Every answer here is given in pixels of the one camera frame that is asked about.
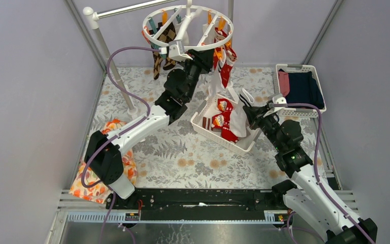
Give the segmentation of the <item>orange clothes clip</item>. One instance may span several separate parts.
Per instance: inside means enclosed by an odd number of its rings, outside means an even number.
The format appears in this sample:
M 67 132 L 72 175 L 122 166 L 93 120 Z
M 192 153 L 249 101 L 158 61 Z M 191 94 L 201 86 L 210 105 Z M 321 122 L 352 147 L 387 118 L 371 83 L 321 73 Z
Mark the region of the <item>orange clothes clip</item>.
M 214 49 L 214 58 L 217 60 L 221 60 L 224 57 L 224 54 L 222 53 L 224 50 L 223 47 L 218 47 Z

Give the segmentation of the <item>white sock with black stripes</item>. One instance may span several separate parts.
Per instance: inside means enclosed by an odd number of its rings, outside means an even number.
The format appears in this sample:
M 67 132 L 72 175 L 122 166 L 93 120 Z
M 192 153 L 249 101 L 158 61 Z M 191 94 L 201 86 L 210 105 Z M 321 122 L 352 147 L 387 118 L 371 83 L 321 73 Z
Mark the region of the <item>white sock with black stripes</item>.
M 214 70 L 210 85 L 208 87 L 208 95 L 211 98 L 214 97 L 217 93 L 222 92 L 226 89 L 226 88 L 223 88 L 221 85 L 219 63 L 220 63 L 220 60 L 217 63 L 217 66 Z

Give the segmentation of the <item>white round clip hanger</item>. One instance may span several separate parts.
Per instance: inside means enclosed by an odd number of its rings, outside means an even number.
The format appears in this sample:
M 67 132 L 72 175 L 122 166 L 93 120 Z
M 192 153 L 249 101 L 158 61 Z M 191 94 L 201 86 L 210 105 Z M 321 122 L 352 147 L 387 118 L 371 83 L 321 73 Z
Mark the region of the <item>white round clip hanger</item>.
M 230 17 L 192 1 L 155 10 L 142 22 L 142 35 L 154 47 L 181 40 L 185 51 L 229 46 L 234 31 Z

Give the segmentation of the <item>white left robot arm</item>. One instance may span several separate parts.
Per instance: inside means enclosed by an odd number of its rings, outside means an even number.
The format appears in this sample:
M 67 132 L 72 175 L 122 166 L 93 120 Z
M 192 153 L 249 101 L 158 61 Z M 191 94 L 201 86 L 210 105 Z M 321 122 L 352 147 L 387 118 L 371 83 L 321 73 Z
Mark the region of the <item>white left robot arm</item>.
M 189 50 L 189 59 L 182 69 L 174 69 L 167 75 L 164 92 L 147 107 L 145 115 L 108 133 L 94 132 L 90 136 L 85 154 L 87 167 L 116 195 L 118 203 L 126 209 L 137 204 L 135 186 L 124 175 L 122 156 L 147 136 L 176 120 L 187 110 L 202 74 L 213 67 L 213 50 Z

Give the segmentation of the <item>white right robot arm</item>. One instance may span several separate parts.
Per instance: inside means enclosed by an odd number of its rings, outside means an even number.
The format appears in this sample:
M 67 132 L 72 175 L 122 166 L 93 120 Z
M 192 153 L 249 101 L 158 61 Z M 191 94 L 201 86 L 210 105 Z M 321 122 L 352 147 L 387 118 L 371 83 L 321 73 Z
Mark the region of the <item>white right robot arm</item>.
M 377 225 L 371 218 L 362 219 L 320 177 L 317 159 L 301 147 L 300 123 L 279 122 L 272 110 L 280 107 L 273 103 L 243 107 L 250 128 L 260 129 L 276 148 L 277 165 L 289 177 L 272 188 L 272 205 L 290 208 L 290 216 L 299 215 L 325 243 L 375 243 Z

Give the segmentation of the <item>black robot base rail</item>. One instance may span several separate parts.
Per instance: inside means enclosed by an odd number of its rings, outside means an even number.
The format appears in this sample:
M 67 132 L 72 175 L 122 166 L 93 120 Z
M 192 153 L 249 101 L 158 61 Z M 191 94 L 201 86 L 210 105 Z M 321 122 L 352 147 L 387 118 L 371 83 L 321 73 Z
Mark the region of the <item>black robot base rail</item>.
M 142 221 L 267 221 L 280 222 L 291 208 L 277 189 L 155 189 L 136 188 L 126 199 L 110 194 L 106 209 L 133 210 Z

